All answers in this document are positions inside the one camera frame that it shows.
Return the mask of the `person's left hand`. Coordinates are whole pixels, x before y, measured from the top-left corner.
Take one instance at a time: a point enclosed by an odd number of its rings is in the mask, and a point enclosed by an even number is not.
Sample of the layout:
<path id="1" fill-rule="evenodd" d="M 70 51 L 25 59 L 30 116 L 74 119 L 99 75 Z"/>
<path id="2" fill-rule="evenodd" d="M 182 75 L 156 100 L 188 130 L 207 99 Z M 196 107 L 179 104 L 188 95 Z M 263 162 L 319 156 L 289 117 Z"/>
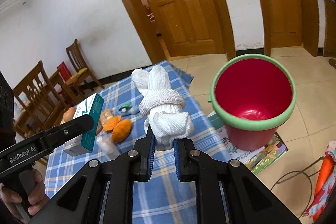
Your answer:
<path id="1" fill-rule="evenodd" d="M 41 208 L 48 202 L 49 197 L 45 194 L 46 186 L 43 182 L 42 174 L 34 169 L 35 188 L 30 193 L 28 200 L 31 206 L 28 208 L 30 215 L 35 215 Z M 1 184 L 1 201 L 9 210 L 10 214 L 14 217 L 17 223 L 27 223 L 19 211 L 17 211 L 15 204 L 20 204 L 22 201 L 21 196 L 13 190 Z"/>

